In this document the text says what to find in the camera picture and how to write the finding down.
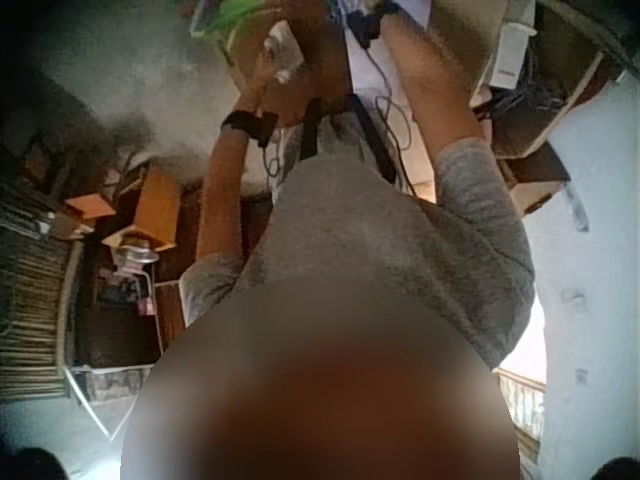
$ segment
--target gray t-shirt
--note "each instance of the gray t-shirt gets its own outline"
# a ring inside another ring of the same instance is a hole
[[[357,148],[298,164],[246,264],[215,254],[184,273],[187,325],[227,296],[269,282],[362,279],[419,299],[497,367],[533,303],[526,234],[486,142],[458,141],[436,165],[434,205],[386,183]]]

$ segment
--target short sleeve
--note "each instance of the short sleeve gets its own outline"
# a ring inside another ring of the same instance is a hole
[[[217,253],[198,260],[184,272],[180,298],[187,327],[231,293],[242,267],[242,260],[235,255]]]
[[[460,140],[436,162],[438,206],[471,224],[499,255],[533,275],[524,226],[489,144]]]

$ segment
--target black cable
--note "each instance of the black cable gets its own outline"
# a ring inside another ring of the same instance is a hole
[[[269,180],[277,179],[282,171],[282,164],[280,162],[280,145],[282,142],[282,132],[278,132],[278,140],[276,142],[276,154],[271,159],[267,159],[267,149],[262,149],[262,166],[267,174],[267,190],[269,190]]]
[[[382,117],[382,108],[380,108],[379,105],[379,101],[381,99],[384,99],[387,101],[387,106],[393,106],[396,110],[398,110],[398,112],[400,112],[400,115],[402,116],[402,119],[404,120],[404,124],[407,127],[407,135],[409,137],[409,139],[407,140],[407,145],[404,147],[400,147],[400,150],[402,150],[403,152],[406,152],[407,150],[409,150],[411,148],[411,145],[413,145],[413,133],[411,131],[411,124],[409,123],[409,119],[407,118],[407,115],[404,113],[404,110],[402,110],[402,107],[400,107],[400,105],[396,104],[395,102],[393,102],[392,100],[389,100],[389,97],[385,97],[383,95],[378,95],[375,98],[375,104],[376,104],[376,110],[378,110],[378,114]],[[387,131],[391,130],[391,127],[389,125],[389,122],[385,122],[385,126],[387,127]]]
[[[393,102],[393,100],[392,100],[393,90],[391,88],[391,82],[389,82],[389,79],[384,74],[384,71],[382,70],[382,68],[380,67],[378,62],[376,62],[374,60],[374,58],[371,56],[371,53],[369,52],[369,50],[364,50],[364,53],[367,55],[367,58],[369,59],[371,64],[375,67],[375,69],[378,71],[378,73],[382,77],[382,81],[384,82],[385,89],[387,90],[387,96],[386,97],[384,95],[378,95],[375,98],[376,110],[378,110],[378,114],[382,117],[382,121],[384,122],[384,125],[385,125],[385,128],[387,130],[387,133],[391,136],[391,138],[392,138],[392,140],[393,140],[393,142],[395,144],[396,151],[397,151],[397,154],[398,154],[398,160],[399,160],[398,163],[400,164],[400,169],[402,170],[402,175],[404,177],[404,180],[405,180],[405,182],[407,182],[407,185],[409,187],[409,190],[411,191],[411,194],[414,197],[417,197],[418,194],[417,194],[415,188],[413,187],[413,184],[409,180],[409,175],[407,174],[407,169],[406,169],[406,167],[404,165],[404,160],[402,159],[402,151],[403,151],[403,149],[400,148],[400,142],[398,141],[398,137],[396,136],[395,132],[392,130],[391,126],[389,125],[389,114],[391,113],[391,105],[393,105],[394,107],[396,107],[398,109],[398,111],[400,112],[400,114],[404,118],[404,121],[405,121],[405,123],[407,125],[407,131],[409,132],[409,144],[406,147],[407,150],[411,147],[411,143],[413,142],[413,138],[412,138],[412,135],[411,135],[411,125],[409,124],[409,119],[407,118],[407,116],[404,113],[404,111],[402,110],[402,108],[400,108],[398,105],[396,105]],[[387,109],[385,110],[384,113],[382,112],[382,110],[379,108],[379,105],[378,105],[378,102],[379,102],[380,98],[384,98],[384,99],[387,100]]]

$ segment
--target green object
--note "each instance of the green object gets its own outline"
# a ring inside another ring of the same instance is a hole
[[[224,0],[211,2],[205,7],[209,11],[203,12],[200,25],[197,27],[198,36],[206,36],[215,31],[225,30],[236,26],[239,22],[249,18],[259,10],[265,0]]]

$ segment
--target small table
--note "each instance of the small table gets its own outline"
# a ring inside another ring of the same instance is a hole
[[[302,123],[307,104],[314,97],[325,99],[330,113],[345,111],[343,98],[353,92],[349,56],[344,30],[329,18],[324,0],[267,1],[237,28],[230,36],[230,47],[222,50],[238,89],[246,88],[264,40],[280,20],[289,23],[305,63],[289,83],[269,83],[262,108],[279,116],[279,127]]]

